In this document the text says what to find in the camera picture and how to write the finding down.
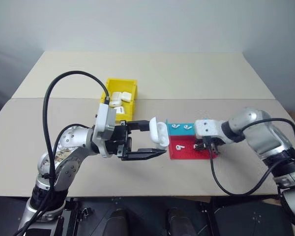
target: teal block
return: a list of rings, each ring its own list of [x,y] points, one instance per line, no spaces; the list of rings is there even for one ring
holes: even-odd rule
[[[176,125],[180,126],[176,129],[172,128],[173,123],[166,123],[167,124],[167,129],[168,129],[168,134],[169,135],[196,135],[195,129],[194,129],[194,123],[174,123]],[[191,129],[184,129],[184,125],[192,126]]]

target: yellow bin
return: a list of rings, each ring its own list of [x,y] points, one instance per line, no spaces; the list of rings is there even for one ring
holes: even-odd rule
[[[122,101],[125,114],[117,114],[116,121],[126,120],[132,121],[132,117],[135,111],[134,99],[137,98],[138,88],[136,80],[116,79],[108,78],[106,82],[106,88],[111,96],[113,92],[129,92],[132,94],[131,101]],[[105,100],[105,93],[103,93],[100,102],[103,103]]]

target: cable connector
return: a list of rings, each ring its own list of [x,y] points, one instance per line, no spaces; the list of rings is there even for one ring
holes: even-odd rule
[[[106,97],[105,97],[105,100],[104,100],[104,104],[109,105],[109,101],[110,101],[109,96],[106,96]]]
[[[212,149],[212,137],[202,136],[203,144],[206,149]]]
[[[45,174],[41,175],[41,177],[44,178],[44,179],[53,179],[53,180],[56,179],[56,176],[51,175],[49,173],[45,173]]]

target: black cable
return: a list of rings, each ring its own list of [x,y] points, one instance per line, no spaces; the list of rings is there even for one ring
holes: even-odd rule
[[[213,154],[212,154],[212,149],[208,148],[209,154],[210,154],[210,163],[211,163],[211,170],[212,170],[212,175],[213,178],[216,182],[216,184],[220,187],[220,189],[223,190],[224,193],[227,193],[230,196],[237,196],[237,197],[244,197],[244,196],[248,196],[254,192],[256,192],[256,190],[258,190],[260,188],[260,186],[263,184],[263,182],[265,181],[265,179],[268,177],[268,175],[271,173],[271,171],[280,163],[286,161],[286,159],[282,159],[277,161],[276,163],[274,163],[271,167],[268,168],[268,170],[265,172],[265,174],[262,176],[262,178],[259,180],[259,182],[256,184],[255,187],[253,187],[251,190],[249,190],[246,193],[242,193],[242,194],[236,194],[236,193],[231,193],[229,191],[227,191],[218,181],[216,175],[215,175],[215,170],[214,170],[214,164],[213,164]]]
[[[270,119],[262,119],[262,120],[259,120],[259,121],[255,121],[255,122],[252,122],[252,123],[244,126],[241,129],[241,131],[243,132],[245,129],[249,128],[250,126],[260,124],[260,123],[270,122],[270,121],[281,121],[281,122],[288,123],[292,127],[292,129],[294,131],[294,136],[295,136],[295,124],[292,121],[290,121],[289,119],[284,119],[284,118],[270,118]]]
[[[55,157],[53,156],[53,150],[52,150],[52,146],[51,146],[51,142],[50,142],[50,137],[49,137],[49,131],[48,131],[48,122],[47,122],[47,111],[48,111],[48,103],[49,103],[49,97],[51,94],[51,91],[53,90],[54,86],[56,85],[56,83],[63,79],[66,76],[69,75],[74,75],[74,74],[80,74],[80,75],[85,75],[88,76],[92,79],[94,79],[96,82],[98,82],[102,88],[105,91],[106,94],[106,98],[105,98],[105,103],[109,104],[109,93],[105,87],[105,85],[95,76],[86,73],[84,71],[68,71],[65,72],[59,76],[57,76],[49,85],[49,87],[47,88],[46,94],[45,94],[45,98],[44,98],[44,104],[43,104],[43,129],[44,129],[44,136],[45,136],[45,141],[46,141],[46,146],[47,146],[47,152],[49,155],[49,160],[50,160],[50,169],[49,169],[49,181],[50,181],[50,189],[54,189],[54,183],[55,183],[55,179],[56,179],[56,170],[55,170]]]
[[[40,213],[40,211],[44,208],[44,205],[46,204],[48,198],[52,195],[53,191],[54,191],[54,185],[55,185],[55,180],[56,180],[56,169],[55,169],[55,154],[56,154],[56,150],[57,150],[57,145],[59,142],[59,135],[56,139],[56,143],[54,146],[54,149],[52,149],[51,146],[51,141],[50,141],[50,137],[49,137],[49,131],[48,131],[48,123],[47,123],[47,111],[48,111],[48,103],[49,103],[49,97],[50,94],[54,88],[54,86],[56,85],[56,83],[61,80],[62,78],[69,76],[69,75],[74,75],[74,74],[80,74],[80,75],[85,75],[88,76],[92,79],[94,79],[96,82],[98,82],[101,87],[104,89],[104,92],[106,94],[105,97],[105,104],[109,104],[109,93],[105,87],[105,85],[95,76],[84,72],[84,71],[68,71],[65,72],[59,76],[57,76],[48,86],[45,97],[44,97],[44,104],[43,104],[43,130],[44,130],[44,137],[45,137],[45,142],[46,142],[46,146],[47,146],[47,152],[48,152],[48,156],[49,156],[49,162],[50,162],[50,167],[49,167],[49,190],[48,193],[46,195],[46,197],[44,198],[44,200],[41,203],[41,206],[38,208],[38,210],[36,211],[36,213],[31,217],[31,219],[21,228],[19,229],[14,236],[17,236],[19,233],[21,233],[21,235],[25,234],[25,232],[27,231],[27,229],[29,228],[29,226],[35,222],[35,220],[37,220],[37,216]]]

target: black floor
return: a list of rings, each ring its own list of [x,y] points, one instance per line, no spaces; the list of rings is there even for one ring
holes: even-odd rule
[[[129,214],[132,236],[166,236],[165,215],[172,207],[185,211],[200,236],[208,236],[205,213],[198,203],[171,197],[84,198],[93,214],[79,224],[78,236],[101,236],[110,214],[119,208]],[[26,202],[0,197],[0,236],[13,235]],[[69,211],[64,211],[65,228]],[[221,236],[292,236],[288,218],[279,206],[250,202],[215,209]]]

